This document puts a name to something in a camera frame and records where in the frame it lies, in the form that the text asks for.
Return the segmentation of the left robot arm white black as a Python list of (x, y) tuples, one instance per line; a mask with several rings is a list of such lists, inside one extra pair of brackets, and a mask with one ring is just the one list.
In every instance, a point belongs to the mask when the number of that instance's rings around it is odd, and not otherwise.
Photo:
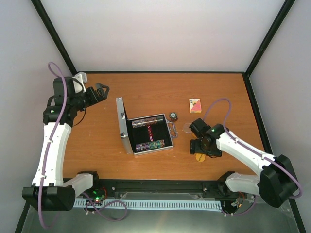
[(66, 145), (77, 113), (107, 99), (109, 93), (109, 87), (101, 83), (89, 88), (84, 84), (81, 75), (53, 81), (54, 95), (43, 112), (39, 165), (31, 186), (22, 190), (22, 197), (37, 211), (69, 211), (84, 191), (94, 196), (101, 190), (96, 171), (82, 171), (67, 182), (63, 180)]

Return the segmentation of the red playing card box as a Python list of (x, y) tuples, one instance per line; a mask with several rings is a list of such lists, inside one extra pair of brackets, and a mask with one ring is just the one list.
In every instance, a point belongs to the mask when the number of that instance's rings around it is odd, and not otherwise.
[(200, 99), (189, 99), (190, 113), (201, 113), (202, 106)]

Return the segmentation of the clear round acrylic disc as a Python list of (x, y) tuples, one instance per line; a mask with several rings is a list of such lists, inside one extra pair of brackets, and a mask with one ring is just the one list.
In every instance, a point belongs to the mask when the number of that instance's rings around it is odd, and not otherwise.
[(185, 133), (192, 133), (192, 131), (191, 131), (191, 129), (190, 129), (190, 125), (191, 125), (191, 123), (185, 123), (184, 125), (183, 125), (183, 132), (185, 132)]

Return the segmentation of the yellow round dealer button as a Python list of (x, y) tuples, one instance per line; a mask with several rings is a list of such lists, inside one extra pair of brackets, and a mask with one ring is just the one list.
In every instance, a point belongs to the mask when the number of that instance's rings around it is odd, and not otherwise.
[(198, 162), (203, 162), (206, 159), (206, 156), (204, 154), (196, 154), (195, 158)]

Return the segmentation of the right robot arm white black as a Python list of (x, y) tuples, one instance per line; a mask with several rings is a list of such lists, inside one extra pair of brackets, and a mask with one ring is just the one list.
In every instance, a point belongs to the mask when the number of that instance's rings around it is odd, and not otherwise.
[(298, 190), (293, 165), (285, 155), (274, 156), (263, 152), (238, 138), (228, 128), (207, 125), (200, 118), (190, 124), (196, 136), (190, 141), (190, 153), (218, 158), (228, 153), (247, 167), (254, 175), (228, 171), (220, 179), (220, 191), (243, 192), (260, 196), (268, 205), (278, 208)]

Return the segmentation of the aluminium poker case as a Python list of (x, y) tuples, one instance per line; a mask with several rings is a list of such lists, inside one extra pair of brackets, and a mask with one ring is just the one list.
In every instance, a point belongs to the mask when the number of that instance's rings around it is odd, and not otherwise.
[[(117, 106), (120, 138), (127, 154), (139, 156), (148, 153), (169, 150), (173, 148), (173, 139), (177, 138), (177, 131), (175, 128), (175, 124), (172, 121), (168, 120), (164, 113), (129, 119), (126, 113), (122, 97), (116, 98), (116, 106)], [(152, 127), (154, 141), (163, 139), (165, 141), (165, 146), (163, 148), (155, 150), (137, 152), (136, 144), (150, 142), (150, 140), (147, 132), (147, 126), (133, 128), (131, 121), (142, 118), (159, 117), (159, 116), (163, 116), (164, 121), (162, 123), (150, 126)]]

